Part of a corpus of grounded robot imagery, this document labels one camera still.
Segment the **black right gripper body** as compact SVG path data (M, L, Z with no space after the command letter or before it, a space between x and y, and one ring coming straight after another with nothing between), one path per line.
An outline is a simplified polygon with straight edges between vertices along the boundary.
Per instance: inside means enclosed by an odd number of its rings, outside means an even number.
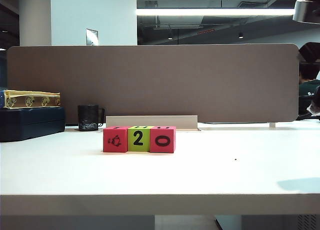
M307 24L320 24L320 0L296 0L293 21Z

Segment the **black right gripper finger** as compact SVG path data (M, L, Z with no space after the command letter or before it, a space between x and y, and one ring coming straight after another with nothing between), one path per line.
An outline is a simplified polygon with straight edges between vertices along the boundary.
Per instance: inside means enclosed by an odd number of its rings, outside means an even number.
M297 58L301 62L319 63L320 62L320 43L307 42L298 50Z

